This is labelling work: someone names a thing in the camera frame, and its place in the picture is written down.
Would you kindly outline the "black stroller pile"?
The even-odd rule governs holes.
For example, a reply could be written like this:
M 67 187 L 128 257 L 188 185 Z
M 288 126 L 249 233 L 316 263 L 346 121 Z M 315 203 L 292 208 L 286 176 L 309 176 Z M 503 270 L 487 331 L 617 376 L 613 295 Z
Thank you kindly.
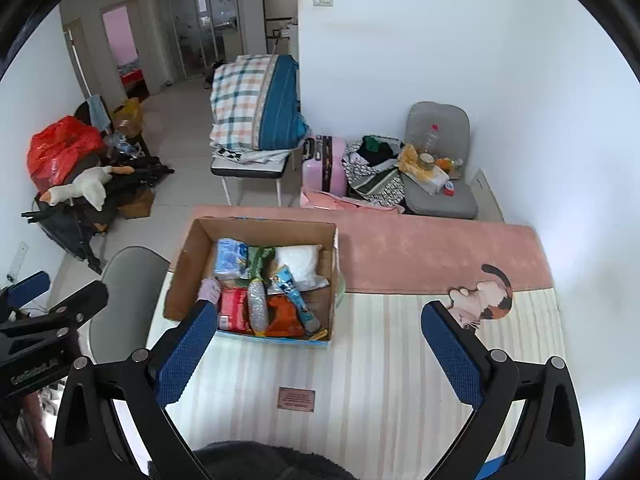
M 93 237 L 106 235 L 126 207 L 143 200 L 174 172 L 155 156 L 92 154 L 78 162 L 62 184 L 37 194 L 22 218 L 101 274 L 103 263 L 91 247 Z

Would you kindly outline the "plaid folded quilt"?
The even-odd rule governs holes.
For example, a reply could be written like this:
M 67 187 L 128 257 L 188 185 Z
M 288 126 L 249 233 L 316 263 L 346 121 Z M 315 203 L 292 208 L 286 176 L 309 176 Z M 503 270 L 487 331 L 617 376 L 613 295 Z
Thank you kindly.
M 210 145 L 232 152 L 297 148 L 308 126 L 299 110 L 291 55 L 240 55 L 213 72 Z

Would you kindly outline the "yellow-ended clear snack bag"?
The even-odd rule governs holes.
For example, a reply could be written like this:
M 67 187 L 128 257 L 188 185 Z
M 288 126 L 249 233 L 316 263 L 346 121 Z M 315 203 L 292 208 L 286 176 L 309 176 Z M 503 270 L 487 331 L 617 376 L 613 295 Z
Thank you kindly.
M 269 326 L 268 301 L 264 282 L 260 278 L 250 281 L 247 289 L 247 311 L 250 327 L 257 337 L 263 337 Z

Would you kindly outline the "pink cat pattern rug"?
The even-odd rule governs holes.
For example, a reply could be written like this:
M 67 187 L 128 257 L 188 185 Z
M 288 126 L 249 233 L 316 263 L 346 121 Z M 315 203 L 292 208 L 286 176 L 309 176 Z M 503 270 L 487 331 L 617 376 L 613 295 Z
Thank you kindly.
M 320 454 L 359 479 L 421 479 L 469 417 L 421 330 L 426 298 L 349 294 L 328 348 L 217 335 L 168 414 L 191 448 L 240 440 Z M 316 392 L 279 410 L 280 387 Z

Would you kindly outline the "orange snack bag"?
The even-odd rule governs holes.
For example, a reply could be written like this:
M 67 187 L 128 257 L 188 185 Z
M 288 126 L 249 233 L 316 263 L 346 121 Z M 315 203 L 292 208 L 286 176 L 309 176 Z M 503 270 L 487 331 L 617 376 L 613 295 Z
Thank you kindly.
M 294 304 L 287 296 L 273 295 L 267 300 L 270 322 L 265 331 L 267 337 L 298 338 L 305 335 Z

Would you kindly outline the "pink suitcase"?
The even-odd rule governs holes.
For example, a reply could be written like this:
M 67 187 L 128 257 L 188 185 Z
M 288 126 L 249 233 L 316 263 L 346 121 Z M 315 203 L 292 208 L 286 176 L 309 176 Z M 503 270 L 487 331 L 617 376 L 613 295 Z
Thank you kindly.
M 336 136 L 308 136 L 303 144 L 302 185 L 307 190 L 345 196 L 347 178 L 342 164 L 346 142 Z

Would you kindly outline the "black white patterned bag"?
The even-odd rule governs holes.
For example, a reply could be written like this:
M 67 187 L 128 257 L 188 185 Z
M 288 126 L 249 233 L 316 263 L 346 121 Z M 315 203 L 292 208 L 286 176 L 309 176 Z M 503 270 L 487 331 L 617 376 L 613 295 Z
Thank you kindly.
M 399 171 L 401 140 L 363 136 L 346 148 L 342 157 L 349 192 L 376 206 L 395 207 L 405 199 Z

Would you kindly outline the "white pillow pack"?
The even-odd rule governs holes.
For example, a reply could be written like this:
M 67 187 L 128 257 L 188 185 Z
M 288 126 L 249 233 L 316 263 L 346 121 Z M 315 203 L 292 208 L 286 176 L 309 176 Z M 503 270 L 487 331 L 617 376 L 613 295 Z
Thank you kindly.
M 321 245 L 294 245 L 276 248 L 274 263 L 276 268 L 287 266 L 297 288 L 301 292 L 310 292 L 325 288 L 330 284 L 327 278 L 317 273 Z

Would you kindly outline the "white goose plush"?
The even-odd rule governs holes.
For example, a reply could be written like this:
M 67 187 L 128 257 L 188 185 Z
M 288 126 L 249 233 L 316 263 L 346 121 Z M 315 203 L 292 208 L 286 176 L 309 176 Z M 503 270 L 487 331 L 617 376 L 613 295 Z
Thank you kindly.
M 49 206 L 56 206 L 66 200 L 84 198 L 96 211 L 101 211 L 106 199 L 104 185 L 114 174 L 133 174 L 134 168 L 130 166 L 104 166 L 92 167 L 84 170 L 70 184 L 52 186 L 40 195 L 40 202 Z

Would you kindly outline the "yellow snack bag on chair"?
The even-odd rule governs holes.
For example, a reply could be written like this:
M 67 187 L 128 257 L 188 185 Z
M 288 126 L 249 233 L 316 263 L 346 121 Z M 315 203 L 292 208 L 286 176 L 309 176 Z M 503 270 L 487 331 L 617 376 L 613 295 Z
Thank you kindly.
M 448 180 L 448 174 L 437 166 L 426 168 L 422 165 L 420 155 L 412 144 L 406 144 L 398 158 L 398 168 L 404 174 L 413 176 L 419 182 L 432 182 L 444 185 Z

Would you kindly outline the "cardboard box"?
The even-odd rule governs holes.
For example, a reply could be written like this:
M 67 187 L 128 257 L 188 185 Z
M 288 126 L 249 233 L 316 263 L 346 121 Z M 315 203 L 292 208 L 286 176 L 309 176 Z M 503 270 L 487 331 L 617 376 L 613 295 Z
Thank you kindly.
M 333 223 L 241 216 L 195 218 L 174 263 L 170 265 L 172 278 L 165 296 L 164 318 L 181 321 L 189 314 L 202 279 L 213 274 L 217 240 L 225 237 L 254 246 L 321 247 L 317 272 L 329 280 L 329 285 L 303 292 L 302 296 L 328 334 L 319 340 L 307 337 L 273 338 L 272 342 L 300 348 L 328 348 L 333 336 L 334 311 L 341 277 L 338 231 Z

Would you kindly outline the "blue long snack pack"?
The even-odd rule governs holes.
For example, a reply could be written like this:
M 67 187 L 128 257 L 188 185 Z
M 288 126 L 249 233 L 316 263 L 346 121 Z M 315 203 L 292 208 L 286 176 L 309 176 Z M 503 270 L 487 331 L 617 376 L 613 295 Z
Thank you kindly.
M 293 274 L 288 266 L 280 266 L 273 274 L 271 281 L 277 289 L 285 294 L 286 298 L 294 304 L 299 321 L 302 322 L 307 334 L 315 334 L 321 328 L 321 323 L 303 300 L 302 293 L 298 290 Z

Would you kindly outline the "light blue tissue pack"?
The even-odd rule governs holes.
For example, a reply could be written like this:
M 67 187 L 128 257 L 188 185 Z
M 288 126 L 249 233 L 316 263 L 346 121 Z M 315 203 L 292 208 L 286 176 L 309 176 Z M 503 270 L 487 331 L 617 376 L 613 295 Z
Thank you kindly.
M 239 278 L 246 270 L 248 245 L 233 238 L 220 238 L 216 243 L 214 275 L 217 278 Z

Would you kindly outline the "clear plastic bottle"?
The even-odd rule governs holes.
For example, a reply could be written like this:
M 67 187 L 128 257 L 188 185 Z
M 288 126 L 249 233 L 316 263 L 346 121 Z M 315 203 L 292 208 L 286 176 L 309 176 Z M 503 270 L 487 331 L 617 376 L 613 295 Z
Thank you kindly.
M 423 136 L 423 151 L 434 156 L 439 144 L 439 126 L 431 124 Z

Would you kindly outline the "rug label tag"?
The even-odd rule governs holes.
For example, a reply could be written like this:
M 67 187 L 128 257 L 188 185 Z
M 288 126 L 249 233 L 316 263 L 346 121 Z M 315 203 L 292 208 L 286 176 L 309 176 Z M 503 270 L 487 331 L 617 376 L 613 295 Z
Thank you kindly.
M 279 410 L 313 413 L 316 392 L 311 389 L 280 387 L 277 398 Z

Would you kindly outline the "red floral snack bag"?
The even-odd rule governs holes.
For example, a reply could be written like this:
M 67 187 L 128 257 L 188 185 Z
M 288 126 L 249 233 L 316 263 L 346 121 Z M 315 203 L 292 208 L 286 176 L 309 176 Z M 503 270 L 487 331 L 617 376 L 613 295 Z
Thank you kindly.
M 247 313 L 247 289 L 224 288 L 221 292 L 218 310 L 218 328 L 225 332 L 250 334 Z

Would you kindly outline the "red plastic bag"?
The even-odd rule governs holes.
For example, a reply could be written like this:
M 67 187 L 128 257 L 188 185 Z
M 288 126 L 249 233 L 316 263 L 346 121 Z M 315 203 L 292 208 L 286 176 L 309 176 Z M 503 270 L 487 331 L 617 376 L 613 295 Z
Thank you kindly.
M 78 162 L 105 150 L 97 128 L 67 115 L 32 136 L 27 170 L 37 190 L 43 193 L 62 185 Z

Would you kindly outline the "grey floor chair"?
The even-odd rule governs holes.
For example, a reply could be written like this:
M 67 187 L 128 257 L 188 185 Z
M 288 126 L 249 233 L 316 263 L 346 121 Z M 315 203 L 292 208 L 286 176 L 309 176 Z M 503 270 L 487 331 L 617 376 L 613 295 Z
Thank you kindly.
M 439 126 L 439 144 L 434 156 L 423 151 L 423 136 L 431 124 Z M 427 101 L 413 104 L 406 123 L 405 145 L 416 148 L 424 167 L 439 167 L 448 174 L 449 180 L 444 185 L 423 183 L 401 172 L 408 211 L 440 218 L 472 220 L 476 217 L 477 204 L 464 180 L 470 143 L 470 121 L 462 108 Z

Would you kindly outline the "grey round chair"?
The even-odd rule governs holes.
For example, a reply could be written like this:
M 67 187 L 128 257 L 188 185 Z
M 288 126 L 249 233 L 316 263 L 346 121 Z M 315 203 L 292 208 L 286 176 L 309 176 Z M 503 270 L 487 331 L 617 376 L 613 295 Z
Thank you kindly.
M 106 306 L 89 323 L 88 343 L 99 363 L 126 360 L 144 348 L 169 261 L 150 248 L 122 248 L 107 263 L 101 282 Z

